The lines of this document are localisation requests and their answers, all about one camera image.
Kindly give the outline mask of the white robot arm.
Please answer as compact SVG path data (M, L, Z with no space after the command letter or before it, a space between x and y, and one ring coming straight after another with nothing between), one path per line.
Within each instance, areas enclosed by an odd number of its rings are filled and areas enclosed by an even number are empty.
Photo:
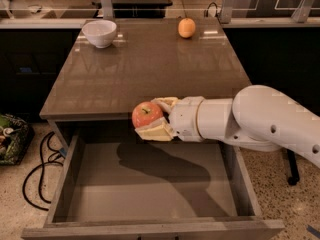
M226 99L155 98L133 109L132 123L144 140L219 140L263 152L285 148L320 167L319 116L263 85Z

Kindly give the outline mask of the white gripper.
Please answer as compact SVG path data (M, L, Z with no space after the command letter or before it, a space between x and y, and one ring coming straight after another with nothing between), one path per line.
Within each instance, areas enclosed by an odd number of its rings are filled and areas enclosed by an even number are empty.
M151 102L169 114L169 123L161 117L148 125L136 128L135 132L147 141L171 141L175 135L185 142L201 142L203 138L198 131L197 114L203 100L202 96L181 100L177 97L154 98Z

